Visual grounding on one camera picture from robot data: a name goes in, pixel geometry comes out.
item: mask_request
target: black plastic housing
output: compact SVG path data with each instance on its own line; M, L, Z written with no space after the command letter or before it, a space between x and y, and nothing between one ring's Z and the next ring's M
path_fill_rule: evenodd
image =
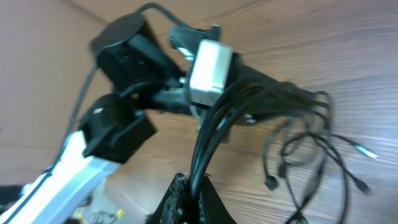
M126 163L142 143L156 133L145 112L132 100L104 95L80 121L86 140L83 156Z
M176 87L182 76L159 47L142 14L128 14L110 23L91 41L90 49L114 91L122 95L139 93L159 83Z
M196 55L199 49L199 44L203 39L219 41L221 29L218 26L212 26L208 30L188 29L184 27L171 27L167 40L171 48L183 48Z

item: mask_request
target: wood grain surface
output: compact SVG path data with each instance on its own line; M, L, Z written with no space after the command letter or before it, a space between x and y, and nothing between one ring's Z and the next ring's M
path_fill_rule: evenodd
M197 1L189 2L197 6ZM373 191L363 195L351 183L347 223L396 223L398 1L242 0L235 4L239 7L220 9L219 14L212 15L201 14L199 9L187 14L189 2L185 8L177 3L173 7L172 1L166 6L195 27L219 22L223 41L242 53L248 65L278 80L289 80L308 90L325 90L334 96L336 133L364 144L379 156L369 159L335 141L348 169ZM217 7L229 7L227 0L217 2ZM126 13L117 7L109 6ZM210 1L201 8L215 11ZM105 11L92 12L101 17ZM166 47L165 38L159 36ZM187 66L178 53L170 49L167 52ZM107 194L139 223L156 209L174 174L188 172L197 136L197 121L193 118L155 111L149 115L159 132L109 178L107 187ZM251 128L234 127L231 142L216 151L209 165L207 173L238 223L282 223L294 211L282 180L273 192L264 185L264 137L279 121ZM275 143L271 150L272 173L278 163L278 150L279 144ZM305 144L301 150L301 156L306 156L311 147ZM290 172L296 194L301 195L313 165ZM329 162L323 185L306 209L306 217L310 223L336 223L341 203L341 172Z
M257 0L229 0L214 1L214 0L72 0L83 9L91 12L97 18L106 22L112 22L115 19L134 12L140 6L148 2L157 2L167 9L178 12L176 15L184 22L194 23L202 21L204 18L216 17L222 14L229 13L240 7L250 5ZM150 17L150 24L156 34L164 34L169 31L169 27L173 25L171 21L165 19L164 15L155 9L146 11L146 15Z

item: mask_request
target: cable connector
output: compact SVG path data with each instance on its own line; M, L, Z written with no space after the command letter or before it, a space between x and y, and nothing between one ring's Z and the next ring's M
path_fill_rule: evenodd
M279 186L278 180L274 176L268 175L266 178L266 186L269 190L275 190Z
M287 177L287 165L285 162L282 162L281 165L278 167L278 176L280 178L285 178Z
M364 154L365 156L368 156L373 159L377 158L377 155L374 152L370 151L369 149L360 144L355 144L354 147L357 151Z
M370 194L371 193L371 189L368 187L368 185L364 181L359 180L359 179L354 179L354 182L355 182L355 186L360 191L362 191L362 193L364 193L364 194Z

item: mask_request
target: black cable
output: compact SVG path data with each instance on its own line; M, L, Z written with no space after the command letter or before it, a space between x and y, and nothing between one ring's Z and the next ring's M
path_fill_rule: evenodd
M302 119L303 119L305 131L310 131L312 127L311 127L311 125L307 122L307 120L305 119L305 116L302 116ZM286 157L287 157L287 156L293 155L294 152L297 151L297 149L301 146L301 144L302 144L303 142L304 142L304 139L301 139L300 141L297 141L297 142L293 145L292 149L291 149L289 152L286 152ZM315 148L314 153L311 154L311 155L309 155L308 157L304 158L303 160L301 160L301 161L295 161L295 162L293 162L293 161L286 161L286 163L287 163L287 165L289 165L289 166L294 166L294 167L305 166L305 165L310 164L311 162L313 162L313 161L318 157L318 152L319 152L319 151L317 150L317 148Z
M62 154L65 151L65 148L68 143L68 138L70 136L70 133L73 131L73 126L75 124L77 114L80 110L80 106L83 103L83 99L86 95L86 92L88 90L88 87L90 86L92 79L94 78L94 75L95 75L95 72L97 71L97 69L98 69L98 67L95 65L91 69L89 74L87 74L86 81L84 82L83 86L81 87L80 93L79 93L77 101L75 103L75 107L73 108L72 114L69 118L68 127L65 132L65 136L63 138L63 144L60 146L58 154L55 157L52 165L48 169L45 170L45 175L40 180L40 182L33 188L33 190L29 193L29 195L27 195L25 200L23 202L21 202L21 204L13 211L13 213L8 217L8 219L4 222L4 224L8 224L18 214L18 212L25 206L25 204L33 197L33 195L36 193L36 191L38 191L38 189L43 185L45 180L47 180L49 177L51 177L54 167L60 161Z
M338 151L333 146L331 139L332 137L336 137L337 135L332 133L332 121L333 121L333 102L331 101L330 95L325 92L317 92L319 95L325 95L327 97L328 103L319 103L319 101L314 100L306 100L300 97L304 97L304 95L298 95L298 97L294 98L289 96L287 93L297 94L299 90L295 91L297 88L292 83L279 83L278 85L269 86L264 85L263 83L253 84L252 82L258 82L258 80L247 79L245 82L241 83L233 83L229 90L226 90L222 96L218 99L218 101L210 108L210 111L206 115L206 119L204 120L200 133L198 135L197 143L195 145L195 150L192 157L192 165L191 165L191 175L190 175L190 198L195 201L198 198L198 194L200 191L201 180L203 175L205 174L206 168L210 163L211 157L213 156L216 148L225 137L225 134L229 132L229 129L236 122L237 119L242 117L244 113L246 113L247 108L250 104L261 101L263 97L269 97L270 95L274 95L278 97L282 101L290 101L296 104L306 105L306 106L321 106L328 110L327 116L317 112L315 109L312 111L312 116L318 116L322 119L324 125L323 129L327 131L327 138L321 137L320 134L313 133L310 130L311 125L305 122L305 132L299 133L296 137L289 139L284 139L284 146L280 152L281 156L281 165L279 167L279 176L286 179L288 189L290 194L292 195L292 200L294 201L296 212L288 219L288 222L300 222L300 223L308 223L307 219L302 215L302 210L306 207L312 198L315 196L323 177L323 173L325 170L325 164L327 162L328 157L332 157L332 159L341 167L343 173L343 182L345 188L344 194L344 205L340 215L340 223L343 223L346 218L346 211L349 203L349 185L348 185L348 176L352 178L355 184L362 190L363 192L369 190L368 186L358 178L356 178L353 174L351 174L347 168L345 167L344 161L341 158ZM267 139L266 145L264 146L263 152L263 161L264 161L264 173L266 175L266 179L271 177L267 170L267 154L269 152L269 148L277 136L277 134L282 129L288 129L290 131L292 119L290 119L289 123L284 123L282 126L279 126L276 130L274 130ZM295 150L300 146L300 142L305 137L311 137L316 146L323 149L325 152L322 160L316 169L314 176L310 179L307 184L307 188L305 191L305 195L303 197L303 201L301 204L297 202L295 199L292 186L290 185L289 178L287 177L287 168L288 166L294 166L294 163L287 162L284 158L288 155L294 153ZM290 152L286 152L287 146L292 142L298 142ZM354 141L347 141L353 146L359 145Z
M266 88L266 89L260 91L259 93L248 98L241 105L238 105L238 107L232 112L231 116L224 122L222 127L220 127L216 136L213 137L213 139L211 140L208 148L206 149L206 151L203 154L203 159L198 163L197 171L195 171L194 175L191 176L190 194L191 194L192 199L196 200L198 198L201 180L203 178L203 175L206 171L208 164L210 163L210 159L213 156L216 148L222 141L223 137L229 131L229 129L232 127L232 125L236 122L236 120L238 120L246 112L246 109L250 106L251 103L260 100L259 96L264 96L265 93L272 94L278 88L282 88L282 87L283 88L289 88L289 87L292 88L292 87L295 87L295 85L293 83L289 83L289 82L281 82L281 83L278 83L270 88Z
M332 134L332 136L335 138L341 139L341 140L347 142L348 144L352 145L358 152L364 154L365 156L368 156L373 159L375 159L377 157L377 155L374 152L372 152L372 150L366 148L365 146L363 146L349 138L340 136L338 134Z
M105 223L105 217L108 217L109 219L111 219L111 221ZM90 215L91 224L112 224L117 219L118 217L116 216L116 214L105 211L94 212Z
M195 147L193 149L193 155L192 155L192 160L191 160L191 169L190 169L191 176L196 171L196 168L198 166L200 158L204 153L204 150L205 150L204 145L207 144L209 138L211 138L214 133L214 130L208 129L214 115L228 101L231 101L231 99L232 99L231 96L233 96L236 93L239 93L242 88L244 88L246 85L249 85L252 82L264 83L264 81L259 79L258 77L246 77L240 81L230 84L230 86L227 87L227 89L224 91L224 93L217 99L217 101L214 103L214 105L207 112L205 120L203 121L203 124L201 125L200 131L199 131L199 134L197 137L197 141L195 143Z
M227 104L225 104L220 110L218 110L215 115L211 116L211 121L208 123L208 126L202 125L199 136L203 136L198 144L198 153L196 158L194 158L194 163L193 163L193 169L191 171L191 175L194 175L196 172L197 166L199 161L201 160L203 154L206 151L206 148L211 140L211 138L215 135L217 128L219 127L220 123L224 119L224 117L229 113L231 108L234 105L242 103L248 96L252 95L253 92L256 90L259 90L262 88L261 85L248 85L247 87L243 88L240 91L240 94L238 96L238 99L236 101L229 101Z
M157 9L161 13L163 13L167 18L169 18L171 21L173 21L177 26L194 30L194 28L192 28L188 24L182 22L180 19L175 17L175 15L173 15L170 11L165 9L163 6L161 6L160 4L154 3L154 2L150 2L150 3L147 3L143 6L141 6L139 9L137 9L136 13L142 13L147 9Z

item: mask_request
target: black plug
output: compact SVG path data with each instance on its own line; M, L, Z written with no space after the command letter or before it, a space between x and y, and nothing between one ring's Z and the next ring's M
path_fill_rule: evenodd
M285 162L283 162L281 165L278 167L278 176L280 178L285 178L287 177L287 165Z
M368 185L364 181L359 180L359 179L355 179L354 182L355 182L356 187L360 191L362 191L362 193L364 193L364 194L370 194L371 193L371 189L368 187Z
M266 186L269 190L275 190L279 186L278 180L274 176L268 175L266 178Z

